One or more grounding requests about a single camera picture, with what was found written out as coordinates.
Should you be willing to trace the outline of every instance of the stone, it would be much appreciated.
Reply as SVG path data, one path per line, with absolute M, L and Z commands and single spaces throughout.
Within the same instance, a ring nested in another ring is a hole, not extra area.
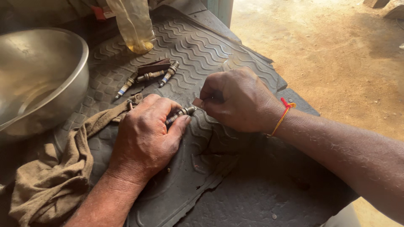
M 390 0 L 364 0 L 363 4 L 371 8 L 385 7 Z
M 384 18 L 404 19 L 404 0 L 391 0 L 383 8 Z

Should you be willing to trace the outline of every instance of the forearm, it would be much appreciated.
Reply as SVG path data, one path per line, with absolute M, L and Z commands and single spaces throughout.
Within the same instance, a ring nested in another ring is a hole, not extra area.
M 127 181 L 107 170 L 65 227 L 122 227 L 146 182 L 142 176 Z
M 295 109 L 287 113 L 276 136 L 334 172 L 377 209 L 404 223 L 403 142 Z

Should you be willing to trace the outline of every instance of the sandy ground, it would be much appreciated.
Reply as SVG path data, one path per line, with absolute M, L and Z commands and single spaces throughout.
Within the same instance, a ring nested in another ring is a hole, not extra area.
M 323 117 L 404 141 L 404 30 L 361 0 L 234 0 L 230 29 Z M 363 227 L 401 226 L 363 198 Z

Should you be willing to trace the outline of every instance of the car floor mat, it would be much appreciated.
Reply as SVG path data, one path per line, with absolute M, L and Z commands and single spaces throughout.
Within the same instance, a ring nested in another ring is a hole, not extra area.
M 131 52 L 120 35 L 91 51 L 86 97 L 69 119 L 53 131 L 59 156 L 70 129 L 79 127 L 94 114 L 126 101 L 135 93 L 141 92 L 144 96 L 155 93 L 190 106 L 194 98 L 199 97 L 207 75 L 241 66 L 253 69 L 274 94 L 287 87 L 285 80 L 269 64 L 269 59 L 214 33 L 173 8 L 161 6 L 151 13 L 151 19 L 156 44 L 150 52 L 143 55 Z M 158 88 L 161 80 L 158 78 L 136 83 L 118 100 L 114 98 L 137 65 L 167 57 L 179 61 L 180 66 L 162 88 Z M 318 114 L 301 97 L 298 101 L 312 114 Z M 117 132 L 118 125 L 112 123 L 88 141 L 94 156 L 92 185 L 108 166 Z M 215 188 L 223 180 L 237 164 L 239 156 L 254 147 L 256 142 L 256 134 L 236 132 L 198 109 L 192 115 L 178 153 L 142 191 L 125 225 L 173 226 L 191 210 L 205 190 Z

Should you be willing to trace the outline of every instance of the right hand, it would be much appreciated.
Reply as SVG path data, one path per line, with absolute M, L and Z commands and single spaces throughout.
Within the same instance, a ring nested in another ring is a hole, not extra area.
M 284 107 L 249 67 L 209 75 L 200 92 L 201 108 L 240 132 L 275 128 Z

